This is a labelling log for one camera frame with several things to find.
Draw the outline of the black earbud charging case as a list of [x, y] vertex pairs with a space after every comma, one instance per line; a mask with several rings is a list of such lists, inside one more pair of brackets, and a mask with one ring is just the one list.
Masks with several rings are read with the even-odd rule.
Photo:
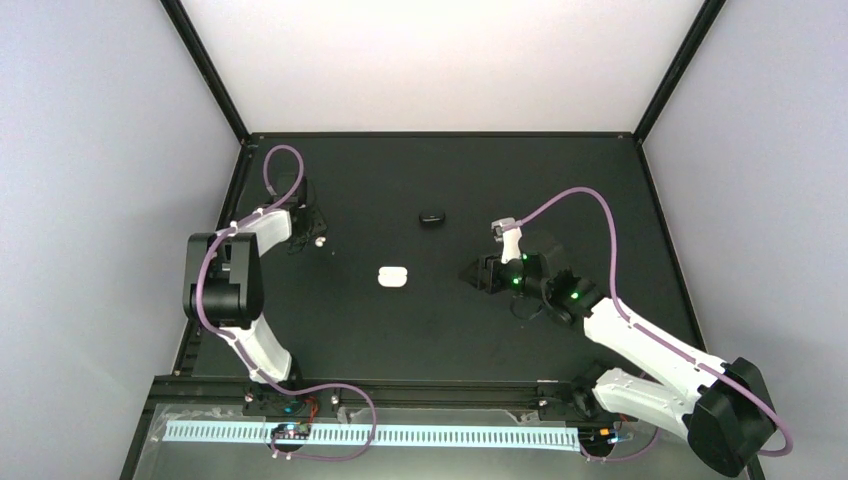
[[442, 209], [424, 209], [418, 214], [419, 224], [424, 228], [435, 228], [446, 221], [446, 212]]

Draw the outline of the white earbud charging case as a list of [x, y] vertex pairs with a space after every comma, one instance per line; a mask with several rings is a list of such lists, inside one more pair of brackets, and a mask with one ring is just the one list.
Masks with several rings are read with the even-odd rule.
[[384, 288], [401, 288], [407, 284], [408, 269], [402, 266], [380, 267], [377, 281]]

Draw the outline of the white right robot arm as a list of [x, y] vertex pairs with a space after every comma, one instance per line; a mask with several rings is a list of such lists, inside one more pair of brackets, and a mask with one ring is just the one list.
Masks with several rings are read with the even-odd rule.
[[569, 392], [572, 410], [635, 417], [686, 441], [708, 467], [743, 473], [777, 432], [775, 408], [760, 369], [727, 362], [677, 339], [591, 279], [578, 274], [548, 233], [505, 233], [500, 253], [483, 255], [459, 277], [488, 294], [504, 291], [539, 301], [542, 311], [619, 354], [644, 377], [615, 367]]

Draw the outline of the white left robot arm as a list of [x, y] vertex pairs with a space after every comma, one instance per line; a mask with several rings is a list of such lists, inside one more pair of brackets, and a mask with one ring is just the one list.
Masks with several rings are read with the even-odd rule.
[[188, 318], [236, 353], [252, 381], [293, 389], [301, 372], [264, 316], [261, 257], [278, 245], [291, 253], [323, 246], [327, 223], [307, 179], [285, 175], [279, 185], [295, 188], [279, 208], [262, 205], [243, 224], [188, 238], [182, 302]]

